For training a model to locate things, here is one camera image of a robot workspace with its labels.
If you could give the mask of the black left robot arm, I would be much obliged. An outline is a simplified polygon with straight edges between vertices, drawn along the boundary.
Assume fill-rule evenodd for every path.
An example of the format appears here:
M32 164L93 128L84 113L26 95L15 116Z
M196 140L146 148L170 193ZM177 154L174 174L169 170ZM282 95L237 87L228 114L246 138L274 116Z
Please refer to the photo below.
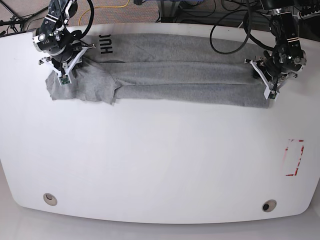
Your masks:
M255 75L262 79L265 85L264 95L266 99L275 99L285 81L290 77L296 78L298 72L302 71L307 63L306 53L302 50L297 24L291 11L294 6L295 2L293 0L261 0L255 6L249 0L246 0L243 9L236 9L225 14L213 25L210 31L210 46L218 54L234 54L241 50L248 40L252 40L264 49L263 57L257 60L246 59L245 63L250 64L255 71ZM273 47L263 44L251 34L253 13L258 13L260 9L271 12L268 23L269 30L275 37L275 46ZM222 52L217 50L213 45L214 29L229 15L243 11L246 12L242 20L243 29L246 33L243 43L233 51Z

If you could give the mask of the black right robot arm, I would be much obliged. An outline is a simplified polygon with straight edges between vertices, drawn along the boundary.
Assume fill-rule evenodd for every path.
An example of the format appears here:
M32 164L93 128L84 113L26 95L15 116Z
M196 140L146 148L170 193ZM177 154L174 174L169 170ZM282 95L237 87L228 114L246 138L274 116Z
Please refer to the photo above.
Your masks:
M76 0L51 0L41 26L32 34L33 46L37 51L49 54L49 58L43 58L39 63L52 66L53 71L64 81L76 64L81 62L84 53L95 47L83 41L92 27L95 13L93 2L89 0L88 4L90 17L84 31L70 32L67 29L67 23L78 10Z

